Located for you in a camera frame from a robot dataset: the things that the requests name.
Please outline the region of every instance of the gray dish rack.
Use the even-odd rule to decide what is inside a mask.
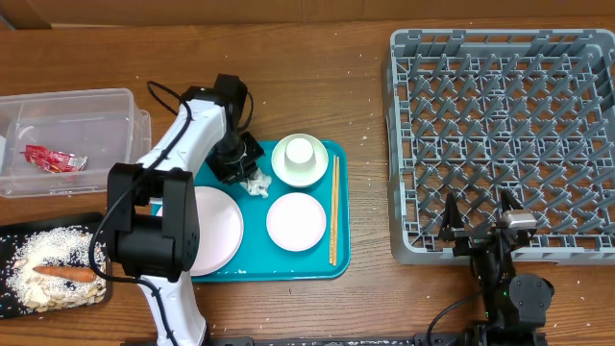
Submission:
[[[399,30],[382,65],[393,257],[467,264],[437,238],[452,192],[468,230],[509,188],[538,220],[515,260],[615,264],[615,36]]]

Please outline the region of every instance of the red snack package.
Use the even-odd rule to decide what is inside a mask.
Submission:
[[[86,166],[87,157],[49,150],[39,145],[26,145],[22,152],[26,161],[51,173],[79,172]]]

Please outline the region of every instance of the transparent container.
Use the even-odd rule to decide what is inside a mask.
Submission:
[[[117,162],[151,150],[151,124],[126,88],[0,97],[0,195],[31,197],[105,191]],[[87,157],[81,172],[49,173],[22,154],[27,144]]]

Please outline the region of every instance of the blue tray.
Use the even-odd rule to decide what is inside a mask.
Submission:
[[[260,142],[265,157],[258,160],[258,167],[271,176],[269,197],[250,196],[238,184],[231,186],[218,182],[206,164],[203,164],[196,176],[197,186],[211,186],[228,193],[239,205],[243,214],[243,240],[237,254],[220,270],[209,275],[193,277],[194,283],[234,283],[253,281],[279,281],[302,279],[333,279],[342,275],[351,258],[350,242],[350,208],[348,203],[348,164],[342,147],[330,140],[323,143],[329,153],[329,167],[325,176],[316,184],[307,188],[295,188],[283,183],[273,173],[271,153],[278,141]],[[331,219],[331,191],[333,155],[339,156],[339,214],[337,238],[337,266],[329,264],[329,246],[331,242],[331,225],[323,238],[313,248],[299,252],[289,252],[276,245],[267,233],[265,220],[269,207],[279,198],[290,192],[304,192],[314,197],[325,209],[327,219]],[[156,214],[160,206],[153,206]]]

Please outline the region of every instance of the orange carrot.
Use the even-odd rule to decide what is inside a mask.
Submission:
[[[35,267],[34,271],[39,274],[64,278],[77,283],[91,283],[96,280],[96,274],[89,268],[40,265]]]

